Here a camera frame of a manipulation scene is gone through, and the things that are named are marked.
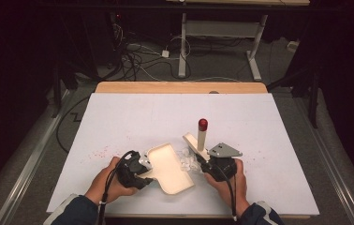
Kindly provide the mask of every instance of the desk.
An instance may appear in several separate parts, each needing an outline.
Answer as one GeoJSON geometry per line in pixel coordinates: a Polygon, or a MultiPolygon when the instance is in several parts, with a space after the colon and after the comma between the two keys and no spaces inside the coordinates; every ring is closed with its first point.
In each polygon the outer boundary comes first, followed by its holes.
{"type": "MultiPolygon", "coordinates": [[[[202,3],[202,4],[236,4],[236,5],[278,5],[278,6],[308,6],[309,0],[185,0],[187,3],[202,3]]],[[[247,60],[251,68],[254,81],[260,82],[261,76],[259,74],[256,63],[256,52],[259,42],[261,41],[262,32],[265,28],[268,15],[262,15],[259,22],[208,22],[208,21],[189,21],[186,19],[186,13],[183,13],[182,31],[181,31],[181,50],[178,76],[185,77],[185,63],[186,63],[186,36],[212,36],[212,37],[236,37],[236,38],[254,38],[253,47],[251,51],[247,51],[247,60]]]]}
{"type": "MultiPolygon", "coordinates": [[[[264,200],[281,216],[318,215],[273,97],[264,88],[262,83],[99,84],[82,118],[48,212],[70,193],[84,193],[112,156],[132,149],[142,152],[163,143],[170,143],[181,153],[187,148],[182,136],[186,132],[196,135],[198,118],[205,117],[209,120],[206,148],[224,142],[243,152],[249,202],[264,200]],[[198,94],[211,91],[221,94],[198,94]]],[[[138,194],[113,202],[106,216],[230,218],[230,209],[203,175],[189,173],[193,187],[166,195],[153,182],[138,194]]]]}

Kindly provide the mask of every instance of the sleeve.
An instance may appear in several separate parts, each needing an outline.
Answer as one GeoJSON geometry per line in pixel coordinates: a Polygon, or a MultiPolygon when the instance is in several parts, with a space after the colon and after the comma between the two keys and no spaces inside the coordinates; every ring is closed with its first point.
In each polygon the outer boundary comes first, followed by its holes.
{"type": "Polygon", "coordinates": [[[241,216],[242,225],[283,225],[279,215],[266,203],[250,205],[241,216]]]}
{"type": "Polygon", "coordinates": [[[85,196],[71,194],[46,219],[43,225],[93,225],[96,223],[98,207],[85,196]]]}

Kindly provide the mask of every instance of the gray carpet floor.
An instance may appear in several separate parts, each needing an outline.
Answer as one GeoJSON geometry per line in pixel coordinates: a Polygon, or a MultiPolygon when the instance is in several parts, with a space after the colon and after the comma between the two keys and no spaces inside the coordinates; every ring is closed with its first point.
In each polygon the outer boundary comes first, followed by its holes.
{"type": "MultiPolygon", "coordinates": [[[[251,41],[243,40],[236,45],[233,39],[224,40],[224,45],[214,45],[217,48],[209,51],[206,41],[192,43],[191,54],[187,61],[190,66],[190,77],[186,81],[203,82],[252,82],[250,69],[245,60],[244,52],[250,49],[251,41]]],[[[274,43],[261,43],[258,49],[257,62],[263,82],[271,83],[284,76],[293,53],[286,50],[288,42],[280,39],[274,43]]],[[[138,49],[143,52],[161,53],[161,47],[152,42],[136,42],[129,48],[138,49]]],[[[138,53],[142,61],[149,61],[157,58],[156,55],[138,53]]],[[[174,75],[177,74],[178,62],[176,60],[157,60],[148,64],[141,64],[143,68],[136,75],[137,81],[178,81],[170,74],[170,67],[174,75]]],[[[109,70],[106,67],[99,67],[99,73],[105,74],[109,70]]],[[[65,102],[64,107],[69,109],[74,103],[89,96],[96,88],[93,82],[87,82],[82,75],[79,76],[79,88],[69,94],[70,101],[65,102]]],[[[112,80],[124,79],[124,75],[119,73],[112,77],[112,80]]],[[[319,128],[313,130],[308,124],[302,106],[307,103],[306,98],[293,98],[289,93],[289,88],[275,88],[272,90],[274,100],[281,114],[288,136],[296,151],[297,157],[302,165],[304,174],[309,182],[314,194],[317,206],[320,211],[318,217],[308,219],[284,218],[286,224],[354,224],[347,210],[341,202],[340,196],[335,188],[335,183],[331,180],[330,174],[326,170],[324,161],[319,153],[319,141],[314,136],[318,133],[322,138],[322,144],[326,146],[334,159],[342,178],[350,189],[351,197],[354,200],[354,168],[350,163],[347,154],[341,145],[332,120],[330,119],[327,106],[319,90],[319,104],[317,110],[317,124],[319,128]]],[[[72,112],[78,117],[84,114],[87,101],[79,104],[72,112]]],[[[0,173],[0,209],[7,199],[13,185],[16,183],[25,163],[30,158],[33,149],[43,136],[44,130],[50,125],[52,119],[53,105],[38,119],[26,136],[19,149],[16,150],[10,161],[5,165],[0,173]]],[[[73,122],[74,115],[67,115],[60,126],[59,137],[62,145],[69,148],[79,128],[79,122],[73,122]]],[[[46,208],[52,196],[53,189],[57,183],[58,176],[64,166],[67,153],[63,151],[53,133],[45,147],[43,159],[37,167],[28,189],[24,192],[23,198],[18,202],[16,211],[12,213],[9,224],[42,224],[48,214],[46,208]]],[[[137,218],[113,218],[111,224],[154,224],[155,222],[168,224],[229,224],[224,219],[137,219],[137,218]]]]}

